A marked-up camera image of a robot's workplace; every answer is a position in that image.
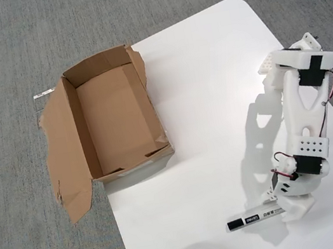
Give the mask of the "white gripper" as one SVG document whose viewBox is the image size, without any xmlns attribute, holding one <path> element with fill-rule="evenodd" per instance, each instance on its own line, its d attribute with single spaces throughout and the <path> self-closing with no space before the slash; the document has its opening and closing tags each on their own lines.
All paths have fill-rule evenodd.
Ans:
<svg viewBox="0 0 333 249">
<path fill-rule="evenodd" d="M 273 190 L 268 189 L 261 195 L 262 205 L 265 209 L 283 208 L 282 221 L 284 223 L 302 219 L 315 204 L 312 194 L 302 196 L 281 196 L 278 198 L 273 194 Z"/>
</svg>

